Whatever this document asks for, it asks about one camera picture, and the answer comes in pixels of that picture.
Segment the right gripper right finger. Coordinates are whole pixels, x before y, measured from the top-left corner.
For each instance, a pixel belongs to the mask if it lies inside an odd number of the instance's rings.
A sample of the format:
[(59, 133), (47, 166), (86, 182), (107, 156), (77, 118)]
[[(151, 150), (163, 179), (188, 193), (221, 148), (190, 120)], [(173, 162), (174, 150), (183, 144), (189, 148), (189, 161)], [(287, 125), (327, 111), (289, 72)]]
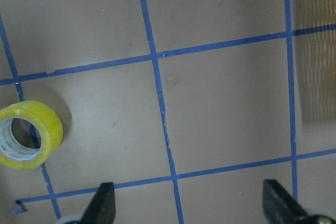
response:
[(275, 179), (263, 181), (263, 213), (268, 223), (309, 223), (310, 216)]

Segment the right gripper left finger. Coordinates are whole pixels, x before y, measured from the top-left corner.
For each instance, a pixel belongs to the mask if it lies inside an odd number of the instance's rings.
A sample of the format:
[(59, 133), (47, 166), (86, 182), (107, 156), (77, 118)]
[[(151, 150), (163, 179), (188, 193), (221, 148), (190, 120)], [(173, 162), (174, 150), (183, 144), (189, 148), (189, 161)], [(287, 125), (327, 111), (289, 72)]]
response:
[(116, 216), (114, 183), (101, 183), (84, 211), (80, 223), (112, 224)]

